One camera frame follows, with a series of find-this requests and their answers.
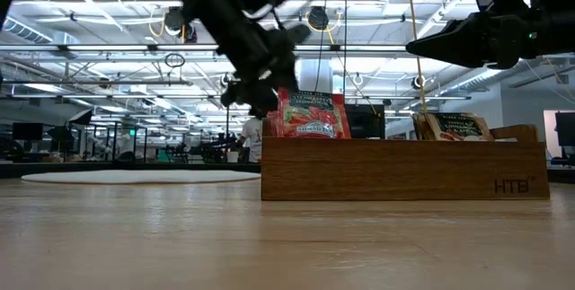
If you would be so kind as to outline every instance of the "white shirt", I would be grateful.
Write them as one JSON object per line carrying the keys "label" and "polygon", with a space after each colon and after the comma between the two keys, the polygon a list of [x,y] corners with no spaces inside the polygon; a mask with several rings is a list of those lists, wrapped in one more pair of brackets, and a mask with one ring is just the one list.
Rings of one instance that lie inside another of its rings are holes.
{"label": "white shirt", "polygon": [[261,119],[249,119],[243,125],[242,136],[250,140],[251,163],[258,163],[261,159]]}

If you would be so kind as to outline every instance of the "yellow cable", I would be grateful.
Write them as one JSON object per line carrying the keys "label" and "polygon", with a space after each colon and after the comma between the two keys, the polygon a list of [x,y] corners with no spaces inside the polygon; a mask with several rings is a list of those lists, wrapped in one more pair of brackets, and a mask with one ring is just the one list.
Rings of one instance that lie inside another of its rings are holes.
{"label": "yellow cable", "polygon": [[[332,36],[332,31],[337,29],[340,25],[341,25],[341,13],[338,13],[338,21],[335,23],[335,25],[333,25],[332,28],[330,29],[325,29],[325,30],[317,30],[316,28],[314,28],[312,26],[312,24],[310,24],[309,22],[309,12],[307,12],[307,14],[305,15],[305,21],[307,22],[307,25],[309,25],[309,27],[314,30],[314,31],[318,31],[318,32],[327,32],[327,34],[330,37],[330,42],[332,44],[335,44],[334,40],[333,40],[333,36]],[[338,59],[341,62],[341,66],[343,66],[343,73],[349,78],[349,80],[351,81],[351,83],[353,83],[353,85],[356,87],[356,90],[359,92],[359,94],[361,94],[361,97],[363,97],[367,103],[369,104],[369,106],[371,106],[371,110],[374,111],[374,115],[376,115],[378,118],[381,118],[381,114],[377,112],[376,107],[371,103],[371,101],[369,100],[369,98],[366,97],[366,95],[363,94],[363,92],[361,91],[361,89],[356,85],[356,83],[353,82],[353,78],[351,77],[351,75],[349,75],[348,70],[345,68],[345,65],[343,63],[343,61],[341,60],[341,57],[339,54],[336,55],[338,56]]]}
{"label": "yellow cable", "polygon": [[[417,39],[417,29],[415,27],[415,8],[413,7],[413,0],[410,0],[410,8],[411,8],[411,25],[413,26],[413,39]],[[428,106],[425,102],[425,87],[423,83],[423,74],[421,73],[421,60],[419,56],[416,56],[417,59],[417,71],[418,71],[418,80],[421,84],[420,89],[420,98],[421,98],[421,106],[423,107],[423,113],[426,114],[428,112]]]}
{"label": "yellow cable", "polygon": [[150,23],[148,24],[148,28],[150,29],[150,33],[152,33],[152,35],[154,35],[155,37],[159,38],[162,36],[162,34],[164,34],[164,25],[165,25],[165,15],[167,13],[164,13],[164,16],[162,16],[162,29],[160,30],[160,34],[156,33],[154,31],[154,29],[152,29],[152,18],[154,17],[154,11],[156,10],[157,7],[155,7],[152,12],[150,13]]}
{"label": "yellow cable", "polygon": [[[553,63],[551,63],[551,60],[549,60],[549,59],[546,58],[546,57],[545,57],[544,59],[545,59],[545,61],[547,61],[547,63],[549,64],[549,66],[551,66],[551,69],[553,69],[553,73],[555,74],[555,77],[557,78],[557,81],[558,81],[560,84],[564,84],[564,83],[563,83],[563,80],[561,80],[561,78],[559,77],[559,74],[557,73],[557,70],[555,69],[555,66],[553,65]],[[567,93],[571,96],[571,98],[575,100],[575,96],[573,96],[573,94],[569,91],[569,88],[563,86],[563,89],[565,89],[565,92],[567,92]]]}

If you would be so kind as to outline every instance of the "htb logo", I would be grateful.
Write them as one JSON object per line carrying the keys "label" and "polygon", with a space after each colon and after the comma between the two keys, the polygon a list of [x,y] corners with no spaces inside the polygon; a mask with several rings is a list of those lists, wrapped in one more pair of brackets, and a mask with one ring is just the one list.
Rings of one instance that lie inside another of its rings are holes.
{"label": "htb logo", "polygon": [[527,193],[529,192],[529,182],[535,181],[535,177],[527,179],[501,179],[493,182],[495,193]]}

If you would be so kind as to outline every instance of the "person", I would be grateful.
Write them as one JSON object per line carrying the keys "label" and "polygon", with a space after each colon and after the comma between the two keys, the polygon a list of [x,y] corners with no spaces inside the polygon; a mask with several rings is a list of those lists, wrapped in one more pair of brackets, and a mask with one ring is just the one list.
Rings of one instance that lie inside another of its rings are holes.
{"label": "person", "polygon": [[243,124],[242,134],[238,139],[238,145],[243,145],[246,140],[249,141],[250,155],[248,157],[249,163],[259,163],[261,161],[261,126],[265,113],[260,110],[251,111],[255,118],[248,119]]}

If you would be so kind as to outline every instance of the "snack bag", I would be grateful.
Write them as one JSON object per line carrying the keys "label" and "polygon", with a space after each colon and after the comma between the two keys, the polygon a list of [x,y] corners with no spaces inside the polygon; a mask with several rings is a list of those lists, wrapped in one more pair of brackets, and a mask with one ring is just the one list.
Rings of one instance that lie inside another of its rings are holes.
{"label": "snack bag", "polygon": [[279,136],[351,138],[343,95],[323,92],[279,94]]}

